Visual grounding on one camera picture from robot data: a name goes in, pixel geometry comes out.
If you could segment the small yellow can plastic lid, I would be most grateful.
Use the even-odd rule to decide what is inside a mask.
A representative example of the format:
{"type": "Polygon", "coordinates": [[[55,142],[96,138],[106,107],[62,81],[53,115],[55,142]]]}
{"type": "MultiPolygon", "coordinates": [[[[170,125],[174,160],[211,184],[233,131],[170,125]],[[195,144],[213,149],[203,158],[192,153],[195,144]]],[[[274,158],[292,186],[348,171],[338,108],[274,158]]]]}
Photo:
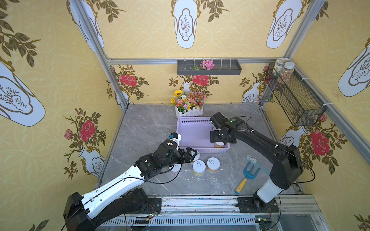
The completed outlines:
{"type": "Polygon", "coordinates": [[[225,144],[223,142],[215,142],[214,147],[215,148],[224,148],[225,144]]]}

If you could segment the purple plastic basket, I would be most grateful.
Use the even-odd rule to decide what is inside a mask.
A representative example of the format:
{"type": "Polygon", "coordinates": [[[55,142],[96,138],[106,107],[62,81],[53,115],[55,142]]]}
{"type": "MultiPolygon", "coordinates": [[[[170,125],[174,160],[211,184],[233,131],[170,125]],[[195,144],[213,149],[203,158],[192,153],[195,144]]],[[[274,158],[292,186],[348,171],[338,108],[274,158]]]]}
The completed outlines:
{"type": "Polygon", "coordinates": [[[230,144],[216,148],[211,143],[211,131],[215,130],[210,117],[179,117],[176,132],[182,136],[180,148],[193,148],[201,154],[224,154],[230,144]]]}

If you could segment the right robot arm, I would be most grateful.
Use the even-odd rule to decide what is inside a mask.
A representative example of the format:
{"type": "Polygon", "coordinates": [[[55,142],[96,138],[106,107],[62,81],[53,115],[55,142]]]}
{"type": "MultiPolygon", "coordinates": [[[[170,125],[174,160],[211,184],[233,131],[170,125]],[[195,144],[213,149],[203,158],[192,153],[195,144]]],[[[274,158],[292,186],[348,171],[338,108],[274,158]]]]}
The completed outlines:
{"type": "Polygon", "coordinates": [[[263,155],[271,164],[268,180],[253,195],[257,206],[270,203],[287,190],[303,174],[303,160],[294,145],[286,146],[261,134],[239,116],[226,118],[220,112],[210,118],[215,127],[211,142],[236,143],[242,141],[263,155]]]}

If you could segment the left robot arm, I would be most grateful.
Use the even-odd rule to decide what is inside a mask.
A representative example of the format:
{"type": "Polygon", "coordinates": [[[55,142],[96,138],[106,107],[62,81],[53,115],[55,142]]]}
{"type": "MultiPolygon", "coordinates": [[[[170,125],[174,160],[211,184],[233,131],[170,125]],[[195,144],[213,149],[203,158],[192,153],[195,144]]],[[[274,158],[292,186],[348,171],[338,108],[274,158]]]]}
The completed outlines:
{"type": "Polygon", "coordinates": [[[131,212],[144,212],[149,199],[139,186],[160,175],[165,167],[194,161],[193,148],[181,149],[174,138],[158,149],[140,157],[128,170],[109,183],[80,195],[73,193],[66,202],[62,227],[68,231],[94,231],[106,221],[131,212]]]}

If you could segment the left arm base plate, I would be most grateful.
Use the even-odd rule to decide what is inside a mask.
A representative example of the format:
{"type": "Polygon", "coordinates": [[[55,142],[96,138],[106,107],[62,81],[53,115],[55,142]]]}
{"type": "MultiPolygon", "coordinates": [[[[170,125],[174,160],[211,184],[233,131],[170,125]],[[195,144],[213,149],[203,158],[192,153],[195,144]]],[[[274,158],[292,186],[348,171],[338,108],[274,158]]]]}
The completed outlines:
{"type": "Polygon", "coordinates": [[[162,199],[159,197],[149,198],[148,200],[129,201],[123,207],[124,214],[151,214],[161,212],[162,199]]]}

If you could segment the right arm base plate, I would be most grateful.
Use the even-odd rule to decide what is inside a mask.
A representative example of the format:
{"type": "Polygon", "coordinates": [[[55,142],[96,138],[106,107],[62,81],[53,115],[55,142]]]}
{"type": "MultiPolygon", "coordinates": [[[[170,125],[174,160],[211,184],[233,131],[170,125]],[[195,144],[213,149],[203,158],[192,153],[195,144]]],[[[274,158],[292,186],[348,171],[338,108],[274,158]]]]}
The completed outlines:
{"type": "Polygon", "coordinates": [[[278,213],[280,212],[276,199],[265,203],[259,198],[254,197],[239,197],[237,199],[236,207],[240,213],[278,213]]]}

